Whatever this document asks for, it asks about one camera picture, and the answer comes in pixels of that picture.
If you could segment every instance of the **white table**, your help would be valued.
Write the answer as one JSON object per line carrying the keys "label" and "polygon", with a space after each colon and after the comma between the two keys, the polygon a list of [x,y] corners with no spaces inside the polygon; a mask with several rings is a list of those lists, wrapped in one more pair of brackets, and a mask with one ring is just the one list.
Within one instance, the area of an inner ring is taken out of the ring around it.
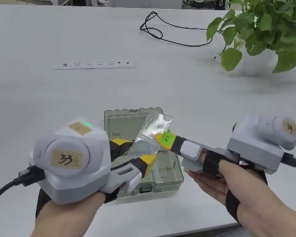
{"label": "white table", "polygon": [[[213,53],[223,47],[220,38],[203,48],[157,41],[139,31],[149,12],[0,5],[0,188],[27,166],[40,133],[77,116],[100,121],[107,109],[161,106],[174,117],[175,133],[221,147],[246,112],[296,119],[296,69],[277,78],[234,77],[213,61]],[[158,12],[189,27],[206,27],[224,14]],[[167,39],[205,41],[205,32],[161,28]],[[52,70],[63,61],[102,58],[129,58],[137,67]],[[268,178],[274,192],[296,210],[296,169],[282,165]],[[37,193],[37,185],[20,186],[0,198],[0,237],[30,235]],[[174,236],[233,224],[225,208],[186,177],[176,193],[124,198],[101,207],[86,236]]]}

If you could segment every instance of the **handwritten label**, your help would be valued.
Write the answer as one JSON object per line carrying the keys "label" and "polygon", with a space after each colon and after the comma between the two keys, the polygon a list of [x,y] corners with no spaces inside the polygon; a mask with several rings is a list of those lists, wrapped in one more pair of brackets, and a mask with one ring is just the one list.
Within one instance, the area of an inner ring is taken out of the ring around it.
{"label": "handwritten label", "polygon": [[171,149],[175,139],[176,135],[169,132],[165,132],[161,137],[160,144],[167,149]]}
{"label": "handwritten label", "polygon": [[283,130],[296,137],[296,124],[289,120],[283,120]]}
{"label": "handwritten label", "polygon": [[69,128],[79,133],[81,136],[92,132],[92,129],[87,127],[86,125],[82,124],[81,122],[75,122],[70,125],[68,125]]}
{"label": "handwritten label", "polygon": [[59,168],[80,169],[83,162],[83,153],[64,150],[54,150],[51,165]]}

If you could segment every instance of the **cable connector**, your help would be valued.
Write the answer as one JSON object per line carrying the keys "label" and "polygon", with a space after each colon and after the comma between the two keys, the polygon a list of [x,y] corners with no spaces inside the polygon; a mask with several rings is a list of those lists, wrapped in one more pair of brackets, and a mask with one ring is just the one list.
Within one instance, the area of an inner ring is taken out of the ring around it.
{"label": "cable connector", "polygon": [[24,187],[37,183],[45,178],[43,169],[38,168],[36,165],[30,166],[25,170],[19,172],[19,177],[14,179],[23,184]]}
{"label": "cable connector", "polygon": [[291,167],[296,167],[296,157],[293,154],[284,153],[281,163],[289,165]]}

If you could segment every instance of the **hand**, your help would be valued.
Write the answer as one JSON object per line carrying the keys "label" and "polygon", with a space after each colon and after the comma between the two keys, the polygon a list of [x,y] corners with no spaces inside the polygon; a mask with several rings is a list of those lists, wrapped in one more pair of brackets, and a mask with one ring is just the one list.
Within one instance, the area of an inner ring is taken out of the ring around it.
{"label": "hand", "polygon": [[225,205],[227,191],[240,201],[239,222],[254,236],[296,237],[296,212],[285,206],[272,190],[253,171],[247,171],[221,160],[221,180],[189,171],[188,174],[208,195]]}
{"label": "hand", "polygon": [[105,198],[103,193],[95,193],[66,205],[48,202],[37,217],[31,237],[82,237]]}

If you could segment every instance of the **power strip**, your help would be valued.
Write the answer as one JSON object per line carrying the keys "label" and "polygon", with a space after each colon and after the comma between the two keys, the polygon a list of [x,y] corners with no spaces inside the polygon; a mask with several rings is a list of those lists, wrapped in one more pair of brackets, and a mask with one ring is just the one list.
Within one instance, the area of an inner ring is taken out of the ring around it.
{"label": "power strip", "polygon": [[134,68],[135,64],[129,60],[95,60],[95,61],[74,61],[56,66],[55,70],[73,70],[73,69],[99,69],[99,68]]}

